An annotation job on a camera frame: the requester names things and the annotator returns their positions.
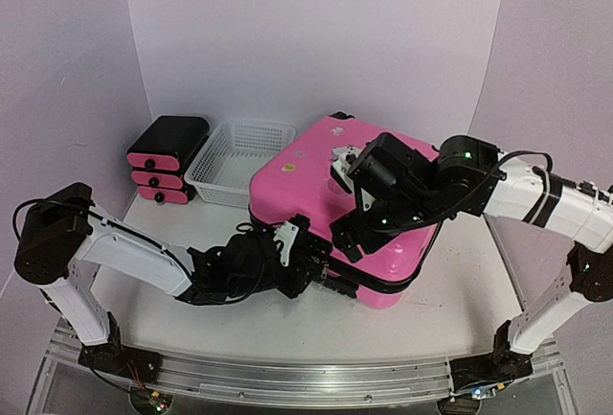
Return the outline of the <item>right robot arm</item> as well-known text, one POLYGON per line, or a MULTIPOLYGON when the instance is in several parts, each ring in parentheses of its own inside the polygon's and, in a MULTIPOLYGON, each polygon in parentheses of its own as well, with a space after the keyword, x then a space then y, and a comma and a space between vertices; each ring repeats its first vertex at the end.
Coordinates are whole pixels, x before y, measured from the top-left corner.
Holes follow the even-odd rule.
POLYGON ((352 262, 392 239, 461 213, 515 219, 569 238, 573 247, 550 286, 501 325, 492 350, 450 363, 452 392, 482 399, 528 377, 540 344, 585 307, 612 297, 612 194, 530 163, 526 150, 503 152, 467 135, 446 139, 428 159, 391 133, 364 148, 336 148, 330 173, 354 199, 331 226, 352 262))

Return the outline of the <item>pink hard-shell suitcase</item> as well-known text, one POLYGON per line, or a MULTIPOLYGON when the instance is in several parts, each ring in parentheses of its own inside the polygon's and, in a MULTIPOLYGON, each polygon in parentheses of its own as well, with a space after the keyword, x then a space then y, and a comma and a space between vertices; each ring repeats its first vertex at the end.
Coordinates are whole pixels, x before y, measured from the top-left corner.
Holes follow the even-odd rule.
POLYGON ((336 112, 283 148, 253 176, 249 186, 253 221, 274 224, 301 214, 310 220, 311 233, 333 245, 333 258, 375 277, 379 287, 385 282, 399 283, 397 291, 384 293, 349 280, 339 272, 328 275, 326 287, 379 310, 395 305, 417 278, 440 231, 438 225, 432 225, 404 233, 368 254, 355 234, 356 225, 347 222, 350 230, 344 233, 335 233, 330 228, 355 208, 353 196, 332 178, 333 161, 341 149, 363 149, 382 132, 380 127, 336 112), (339 242, 333 240, 335 235, 340 237, 339 242))

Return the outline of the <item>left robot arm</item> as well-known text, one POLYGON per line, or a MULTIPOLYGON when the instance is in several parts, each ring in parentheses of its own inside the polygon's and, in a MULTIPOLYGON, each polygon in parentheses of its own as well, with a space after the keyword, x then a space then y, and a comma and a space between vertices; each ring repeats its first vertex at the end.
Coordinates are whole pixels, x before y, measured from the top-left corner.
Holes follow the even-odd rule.
POLYGON ((226 244, 206 251, 168 244, 108 215, 80 182, 20 203, 11 224, 18 240, 14 269, 72 327, 81 343, 79 364, 140 384, 156 381, 162 357, 123 343, 114 314, 80 274, 82 264, 107 267, 187 305, 229 306, 268 290, 301 295, 324 278, 332 251, 302 215, 241 223, 226 244))

